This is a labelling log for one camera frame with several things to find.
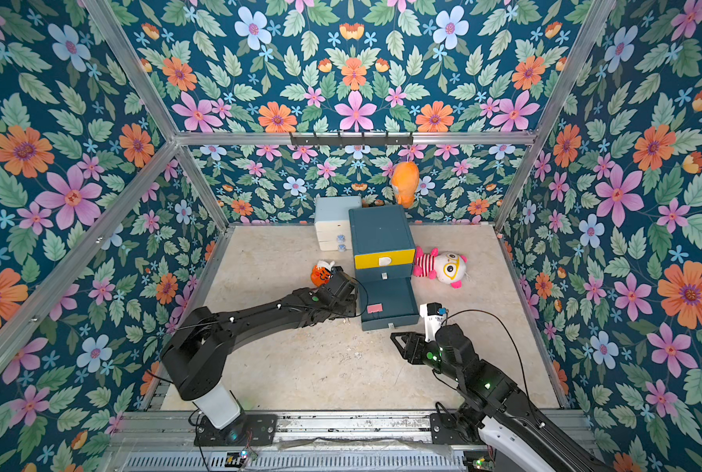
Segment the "teal bottom drawer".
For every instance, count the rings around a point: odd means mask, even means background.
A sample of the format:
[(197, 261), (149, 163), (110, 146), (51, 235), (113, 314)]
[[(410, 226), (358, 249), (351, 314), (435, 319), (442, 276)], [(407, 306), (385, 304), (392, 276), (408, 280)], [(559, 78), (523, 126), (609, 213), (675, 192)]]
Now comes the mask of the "teal bottom drawer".
[[(415, 326), (421, 319), (411, 278), (362, 283), (361, 328), (364, 332)], [(370, 314), (367, 307), (382, 303), (381, 313)]]

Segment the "teal drawer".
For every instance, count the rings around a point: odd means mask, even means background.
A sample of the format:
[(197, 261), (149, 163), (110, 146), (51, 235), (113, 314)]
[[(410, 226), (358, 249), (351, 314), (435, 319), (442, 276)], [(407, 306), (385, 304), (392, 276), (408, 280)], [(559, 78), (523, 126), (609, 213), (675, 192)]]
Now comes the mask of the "teal drawer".
[(355, 278), (364, 283), (391, 281), (412, 277), (412, 265), (388, 265), (372, 269), (356, 269)]
[[(411, 278), (362, 283), (361, 328), (364, 332), (415, 326), (421, 319)], [(382, 303), (381, 313), (370, 314), (367, 307)]]

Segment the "yellow top drawer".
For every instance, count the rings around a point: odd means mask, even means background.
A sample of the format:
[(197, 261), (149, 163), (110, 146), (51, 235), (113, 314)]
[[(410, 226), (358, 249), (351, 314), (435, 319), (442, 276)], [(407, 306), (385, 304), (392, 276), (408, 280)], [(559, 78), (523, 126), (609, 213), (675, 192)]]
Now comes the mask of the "yellow top drawer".
[(378, 253), (359, 254), (354, 256), (355, 269), (381, 269), (382, 267), (397, 267), (412, 265), (415, 249), (386, 251)]

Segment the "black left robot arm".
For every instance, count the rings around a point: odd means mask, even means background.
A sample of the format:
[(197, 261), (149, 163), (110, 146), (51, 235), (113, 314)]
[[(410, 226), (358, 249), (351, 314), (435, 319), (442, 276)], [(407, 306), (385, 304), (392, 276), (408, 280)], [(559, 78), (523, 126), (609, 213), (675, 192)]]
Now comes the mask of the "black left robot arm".
[(224, 431), (245, 416), (221, 383), (227, 357), (284, 330), (355, 318), (359, 287), (342, 267), (335, 267), (327, 283), (295, 289), (276, 301), (232, 312), (197, 308), (166, 344), (160, 361), (181, 399), (194, 403), (213, 428)]

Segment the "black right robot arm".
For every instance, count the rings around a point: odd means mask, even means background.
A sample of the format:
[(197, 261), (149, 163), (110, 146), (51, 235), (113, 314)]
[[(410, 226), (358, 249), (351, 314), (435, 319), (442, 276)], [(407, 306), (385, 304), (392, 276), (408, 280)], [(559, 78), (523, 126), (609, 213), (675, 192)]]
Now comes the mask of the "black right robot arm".
[(463, 403), (454, 425), (463, 440), (480, 439), (525, 471), (610, 471), (547, 417), (504, 371), (481, 358), (460, 326), (435, 337), (417, 332), (390, 336), (402, 359), (455, 381)]

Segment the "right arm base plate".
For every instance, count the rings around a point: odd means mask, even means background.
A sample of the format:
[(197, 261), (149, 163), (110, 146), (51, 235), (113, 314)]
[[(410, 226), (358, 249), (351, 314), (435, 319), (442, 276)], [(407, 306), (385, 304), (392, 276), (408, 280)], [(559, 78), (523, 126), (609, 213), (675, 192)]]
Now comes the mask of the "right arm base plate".
[(441, 402), (437, 401), (435, 412), (429, 418), (433, 444), (448, 446), (461, 446), (461, 444), (484, 446), (485, 444), (480, 438), (478, 415), (466, 403), (457, 409), (446, 409)]

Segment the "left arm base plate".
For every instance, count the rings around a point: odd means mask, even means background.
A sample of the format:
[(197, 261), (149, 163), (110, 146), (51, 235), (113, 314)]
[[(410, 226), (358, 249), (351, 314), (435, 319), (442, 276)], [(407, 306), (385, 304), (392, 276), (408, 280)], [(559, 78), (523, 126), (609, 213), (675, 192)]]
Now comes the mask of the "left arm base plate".
[(243, 413), (233, 423), (219, 429), (202, 416), (195, 428), (195, 445), (202, 448), (270, 446), (274, 442), (276, 423), (274, 414)]

